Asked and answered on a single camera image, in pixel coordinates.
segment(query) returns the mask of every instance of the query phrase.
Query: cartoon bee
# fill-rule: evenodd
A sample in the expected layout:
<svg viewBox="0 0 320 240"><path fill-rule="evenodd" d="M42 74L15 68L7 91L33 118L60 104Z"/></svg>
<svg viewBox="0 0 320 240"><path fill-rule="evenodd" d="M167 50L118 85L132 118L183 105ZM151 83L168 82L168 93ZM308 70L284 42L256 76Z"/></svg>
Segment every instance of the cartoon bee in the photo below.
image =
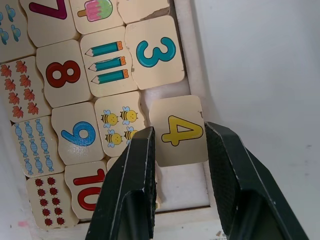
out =
<svg viewBox="0 0 320 240"><path fill-rule="evenodd" d="M110 110L104 110L103 113L104 115L101 115L101 120L104 122L104 128L109 129L111 126L114 126L119 122L118 117L114 113L111 113Z"/></svg>
<svg viewBox="0 0 320 240"><path fill-rule="evenodd" d="M123 111L121 112L120 116L123 119L123 125L129 125L129 123L134 123L138 119L138 113L136 113L133 110L130 110L130 107L124 106L122 109Z"/></svg>
<svg viewBox="0 0 320 240"><path fill-rule="evenodd" d="M134 137L134 135L138 132L137 130L134 130L134 127L126 127L127 131L124 132L124 137L126 138L126 144L129 144L131 139Z"/></svg>
<svg viewBox="0 0 320 240"><path fill-rule="evenodd" d="M121 144L122 137L119 133L115 133L115 130L108 130L108 134L105 135L105 140L108 142L109 148L114 148L115 145Z"/></svg>

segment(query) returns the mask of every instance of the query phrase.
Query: wooden puzzle piece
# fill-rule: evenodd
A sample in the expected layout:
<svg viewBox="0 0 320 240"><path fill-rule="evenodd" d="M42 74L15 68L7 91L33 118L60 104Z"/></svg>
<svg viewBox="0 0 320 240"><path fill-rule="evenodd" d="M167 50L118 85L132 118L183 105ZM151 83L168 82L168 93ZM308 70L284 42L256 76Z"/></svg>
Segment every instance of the wooden puzzle piece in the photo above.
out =
<svg viewBox="0 0 320 240"><path fill-rule="evenodd" d="M118 0L118 12L125 24L154 19L170 13L170 1Z"/></svg>
<svg viewBox="0 0 320 240"><path fill-rule="evenodd" d="M93 103L54 108L51 122L58 135L58 152L64 164L89 163L104 158Z"/></svg>
<svg viewBox="0 0 320 240"><path fill-rule="evenodd" d="M139 89L180 82L185 77L175 21L161 16L126 26L132 76Z"/></svg>
<svg viewBox="0 0 320 240"><path fill-rule="evenodd" d="M36 53L27 34L27 20L19 0L0 2L0 63Z"/></svg>
<svg viewBox="0 0 320 240"><path fill-rule="evenodd" d="M149 117L155 130L155 158L160 167L208 160L205 125L197 96L156 100Z"/></svg>
<svg viewBox="0 0 320 240"><path fill-rule="evenodd" d="M0 67L0 80L3 84L0 91L12 122L18 123L51 114L34 56L0 64Z"/></svg>
<svg viewBox="0 0 320 240"><path fill-rule="evenodd" d="M122 26L117 0L70 0L75 27L81 34Z"/></svg>
<svg viewBox="0 0 320 240"><path fill-rule="evenodd" d="M50 116L15 123L12 125L12 136L27 177L57 174L65 170L58 154L58 138L51 126Z"/></svg>
<svg viewBox="0 0 320 240"><path fill-rule="evenodd" d="M81 40L81 51L92 94L105 97L138 89L132 57L125 45L124 26L95 32Z"/></svg>
<svg viewBox="0 0 320 240"><path fill-rule="evenodd" d="M72 209L79 219L92 218L106 174L105 160L65 167L64 178L71 191Z"/></svg>
<svg viewBox="0 0 320 240"><path fill-rule="evenodd" d="M92 98L80 45L76 40L38 48L36 64L44 78L45 98L53 108Z"/></svg>
<svg viewBox="0 0 320 240"><path fill-rule="evenodd" d="M26 189L40 229L73 227L79 222L71 208L71 195L63 173L29 178Z"/></svg>
<svg viewBox="0 0 320 240"><path fill-rule="evenodd" d="M95 104L104 152L119 157L134 134L146 127L138 91L99 98Z"/></svg>
<svg viewBox="0 0 320 240"><path fill-rule="evenodd" d="M68 0L20 0L28 18L28 34L38 48L77 39Z"/></svg>

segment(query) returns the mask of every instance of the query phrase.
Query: printed number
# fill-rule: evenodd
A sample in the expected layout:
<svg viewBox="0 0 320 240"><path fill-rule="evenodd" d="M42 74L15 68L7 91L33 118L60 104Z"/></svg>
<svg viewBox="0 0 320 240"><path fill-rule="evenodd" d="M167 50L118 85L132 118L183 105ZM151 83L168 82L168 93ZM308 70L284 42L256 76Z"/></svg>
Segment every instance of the printed number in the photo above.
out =
<svg viewBox="0 0 320 240"><path fill-rule="evenodd" d="M52 7L43 6L39 3L31 2L29 4L29 9L31 12L46 15L49 17L53 17L56 19L64 20L67 18L67 9L65 0L56 0L56 4L58 6L58 9L54 9Z"/></svg>
<svg viewBox="0 0 320 240"><path fill-rule="evenodd" d="M80 131L85 130L88 134L87 137L82 138L80 136ZM96 131L94 127L86 122L86 121L80 121L76 125L74 125L72 134L67 132L66 130L61 131L61 136L68 140L69 142L79 145L82 147L90 146L96 139Z"/></svg>
<svg viewBox="0 0 320 240"><path fill-rule="evenodd" d="M99 195L100 191L101 191L101 187L97 187L97 186L92 186L92 187L83 189L78 194L79 205L85 210L94 211L96 208L96 203L85 202L85 197L90 196L90 195Z"/></svg>
<svg viewBox="0 0 320 240"><path fill-rule="evenodd" d="M150 58L145 57L145 50L149 45L148 42L142 41L138 44L138 47L136 48L136 58L142 66L146 68L152 68L159 62L159 60L163 62L169 62L174 58L176 55L175 43L168 37L163 37L161 39L161 43L168 48L168 51L163 53L160 48L155 47L153 49L152 57Z"/></svg>
<svg viewBox="0 0 320 240"><path fill-rule="evenodd" d="M72 75L68 75L68 69L73 70ZM58 71L61 74L59 79L54 78L54 72ZM45 76L48 83L54 88L63 87L66 82L74 84L80 79L81 70L75 61L66 61L63 65L58 62L51 63L45 70Z"/></svg>
<svg viewBox="0 0 320 240"><path fill-rule="evenodd" d="M189 122L176 116L169 116L169 133L162 135L161 139L164 143L170 143L178 146L180 141L199 139L204 134L204 130L200 125ZM178 131L178 126L189 129L187 131Z"/></svg>
<svg viewBox="0 0 320 240"><path fill-rule="evenodd" d="M75 178L73 180L73 184L76 186L79 186L79 185L102 183L105 180L105 176L106 176L105 171L100 168L96 171L96 173L97 175L94 175L94 176L85 176L85 177ZM100 187L89 187L89 188L83 189L78 194L79 205L85 210L94 211L96 208L96 204L86 203L85 198L90 195L98 195L100 191L101 191Z"/></svg>

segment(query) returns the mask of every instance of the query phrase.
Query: blue number 6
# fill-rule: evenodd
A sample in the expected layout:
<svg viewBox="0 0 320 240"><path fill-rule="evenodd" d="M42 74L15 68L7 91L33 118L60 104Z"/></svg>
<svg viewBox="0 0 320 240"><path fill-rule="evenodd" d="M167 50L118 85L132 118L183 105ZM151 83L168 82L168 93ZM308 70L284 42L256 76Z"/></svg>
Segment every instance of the blue number 6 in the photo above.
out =
<svg viewBox="0 0 320 240"><path fill-rule="evenodd" d="M168 48L168 51L163 53L160 48L155 47L153 49L153 55L150 58L145 57L145 50L149 45L148 42L142 41L138 44L136 47L136 58L142 66L146 68L152 68L158 63L159 60L168 62L174 58L176 55L176 45L174 41L168 37L163 37L161 39L161 43Z"/></svg>
<svg viewBox="0 0 320 240"><path fill-rule="evenodd" d="M88 133L88 136L85 138L82 138L79 133L81 130L85 130ZM66 130L61 131L61 136L68 140L69 142L82 146L87 147L90 146L96 139L96 131L94 127L86 122L86 121L80 121L76 125L74 125L72 134L67 132Z"/></svg>

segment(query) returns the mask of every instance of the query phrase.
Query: orange leaf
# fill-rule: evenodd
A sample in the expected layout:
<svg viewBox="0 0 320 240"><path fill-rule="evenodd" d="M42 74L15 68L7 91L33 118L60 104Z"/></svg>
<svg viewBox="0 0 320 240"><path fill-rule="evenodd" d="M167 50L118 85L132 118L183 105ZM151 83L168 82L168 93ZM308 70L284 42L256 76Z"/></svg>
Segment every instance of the orange leaf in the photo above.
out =
<svg viewBox="0 0 320 240"><path fill-rule="evenodd" d="M20 99L18 97L18 93L15 95L14 92L10 92L8 99L10 100L9 103L13 104L13 105L19 104L19 102L20 102Z"/></svg>
<svg viewBox="0 0 320 240"><path fill-rule="evenodd" d="M1 65L1 76L5 76L6 78L7 77L11 77L11 70L10 70L10 66L7 66L7 65Z"/></svg>
<svg viewBox="0 0 320 240"><path fill-rule="evenodd" d="M21 60L16 61L16 71L20 72L21 74L26 73L27 72L27 66L25 65L26 62L22 62Z"/></svg>
<svg viewBox="0 0 320 240"><path fill-rule="evenodd" d="M35 100L35 95L32 93L33 92L33 90L30 90L29 88L28 89L25 89L24 90L24 100L29 100L29 102L31 101L31 100Z"/></svg>
<svg viewBox="0 0 320 240"><path fill-rule="evenodd" d="M15 91L16 90L16 85L14 84L14 81L15 80L10 80L10 78L7 78L6 80L5 80L5 90L9 90L10 92L13 90L13 91Z"/></svg>
<svg viewBox="0 0 320 240"><path fill-rule="evenodd" d="M12 110L13 116L17 117L18 119L20 117L23 118L24 117L24 112L21 109L22 109L22 107L19 108L18 106L14 106L13 110Z"/></svg>
<svg viewBox="0 0 320 240"><path fill-rule="evenodd" d="M29 80L29 76L21 75L20 82L20 86L24 86L25 88L31 86L31 80Z"/></svg>
<svg viewBox="0 0 320 240"><path fill-rule="evenodd" d="M32 115L38 114L39 108L37 108L37 104L34 104L33 102L28 103L28 109L29 109L28 111L29 114L32 114Z"/></svg>

